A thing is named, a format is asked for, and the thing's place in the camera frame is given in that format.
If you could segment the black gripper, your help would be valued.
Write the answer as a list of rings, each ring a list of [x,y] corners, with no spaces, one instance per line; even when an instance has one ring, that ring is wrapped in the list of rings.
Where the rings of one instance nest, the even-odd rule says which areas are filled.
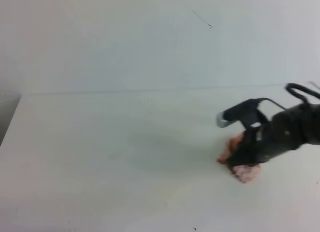
[[[268,162],[303,144],[300,120],[297,116],[280,112],[256,128],[248,128],[239,149],[226,160],[228,167],[249,166]]]

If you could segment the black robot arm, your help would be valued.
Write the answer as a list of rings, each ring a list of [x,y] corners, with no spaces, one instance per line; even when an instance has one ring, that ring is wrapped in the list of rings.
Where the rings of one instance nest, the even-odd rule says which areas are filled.
[[[320,106],[289,108],[259,127],[246,129],[238,148],[226,161],[235,166],[255,166],[294,151],[304,144],[320,144]]]

